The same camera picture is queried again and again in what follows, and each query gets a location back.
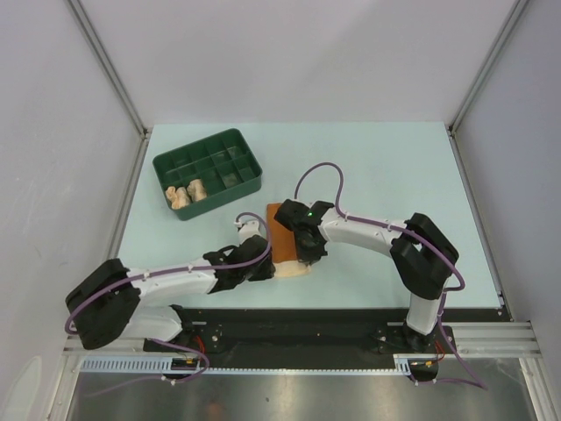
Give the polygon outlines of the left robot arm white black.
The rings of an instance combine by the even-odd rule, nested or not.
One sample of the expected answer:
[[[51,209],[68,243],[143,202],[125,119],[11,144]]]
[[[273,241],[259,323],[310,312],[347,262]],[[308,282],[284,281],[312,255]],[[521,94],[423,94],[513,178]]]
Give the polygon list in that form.
[[[78,336],[86,350],[119,338],[141,338],[181,351],[194,339],[193,328],[179,314],[181,297],[232,290],[273,275],[271,244],[257,234],[238,246],[207,252],[184,267],[134,275],[119,258],[109,259],[67,295],[64,329]]]

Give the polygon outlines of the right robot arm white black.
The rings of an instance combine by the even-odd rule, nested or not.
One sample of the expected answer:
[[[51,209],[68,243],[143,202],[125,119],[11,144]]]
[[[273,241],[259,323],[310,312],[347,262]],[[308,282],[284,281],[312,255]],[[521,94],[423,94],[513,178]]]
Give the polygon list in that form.
[[[328,243],[358,246],[390,258],[410,293],[406,345],[424,352],[435,343],[444,287],[459,253],[429,217],[416,213],[403,222],[368,221],[340,213],[333,203],[317,201],[308,206],[287,199],[273,219],[294,234],[296,256],[302,263],[320,261],[327,255]]]

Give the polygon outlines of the peach boxer underwear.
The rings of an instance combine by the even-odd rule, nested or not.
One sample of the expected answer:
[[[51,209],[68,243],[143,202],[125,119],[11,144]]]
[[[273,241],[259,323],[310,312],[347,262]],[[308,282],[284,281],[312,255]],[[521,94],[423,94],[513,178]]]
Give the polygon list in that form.
[[[166,189],[165,194],[172,210],[177,211],[191,204],[190,196],[185,187],[170,186]]]

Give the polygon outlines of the beige navy-trimmed underwear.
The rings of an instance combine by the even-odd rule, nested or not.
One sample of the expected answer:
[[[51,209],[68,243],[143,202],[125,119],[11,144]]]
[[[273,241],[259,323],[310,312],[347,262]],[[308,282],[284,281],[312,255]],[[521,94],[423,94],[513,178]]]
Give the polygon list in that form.
[[[201,179],[192,180],[186,187],[186,191],[192,203],[200,202],[208,197],[207,190],[205,189]]]

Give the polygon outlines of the orange brown underwear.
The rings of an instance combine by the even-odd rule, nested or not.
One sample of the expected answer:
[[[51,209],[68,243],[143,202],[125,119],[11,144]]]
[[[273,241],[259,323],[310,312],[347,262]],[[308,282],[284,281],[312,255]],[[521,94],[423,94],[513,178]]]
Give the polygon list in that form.
[[[266,206],[266,221],[271,231],[274,276],[280,279],[305,276],[311,272],[311,266],[298,261],[294,234],[274,219],[280,206],[281,203],[269,203]]]

